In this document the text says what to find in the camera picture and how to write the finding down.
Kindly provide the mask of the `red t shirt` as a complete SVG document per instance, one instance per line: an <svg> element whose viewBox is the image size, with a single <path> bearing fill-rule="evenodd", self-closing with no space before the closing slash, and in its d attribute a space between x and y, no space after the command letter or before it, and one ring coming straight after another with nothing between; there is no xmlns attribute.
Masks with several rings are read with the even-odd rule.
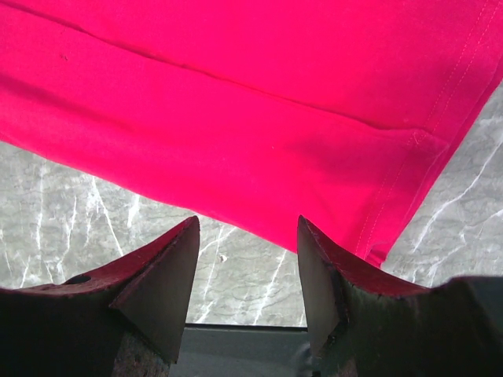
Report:
<svg viewBox="0 0 503 377"><path fill-rule="evenodd" d="M380 265L502 79L499 1L4 1L1 139Z"/></svg>

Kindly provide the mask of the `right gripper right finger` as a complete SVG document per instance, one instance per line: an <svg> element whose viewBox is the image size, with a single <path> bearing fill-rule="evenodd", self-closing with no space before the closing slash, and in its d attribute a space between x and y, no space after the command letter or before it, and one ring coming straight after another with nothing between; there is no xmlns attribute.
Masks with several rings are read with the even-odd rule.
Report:
<svg viewBox="0 0 503 377"><path fill-rule="evenodd" d="M416 285L346 251L306 218L298 220L297 256L321 375L501 375L499 276Z"/></svg>

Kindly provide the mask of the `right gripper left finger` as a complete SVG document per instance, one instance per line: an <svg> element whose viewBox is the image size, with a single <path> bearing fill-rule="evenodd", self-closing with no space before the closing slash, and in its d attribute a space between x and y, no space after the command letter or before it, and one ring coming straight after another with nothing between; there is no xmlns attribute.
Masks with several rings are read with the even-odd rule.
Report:
<svg viewBox="0 0 503 377"><path fill-rule="evenodd" d="M190 217L62 284L1 291L4 376L167 373L176 362L200 247Z"/></svg>

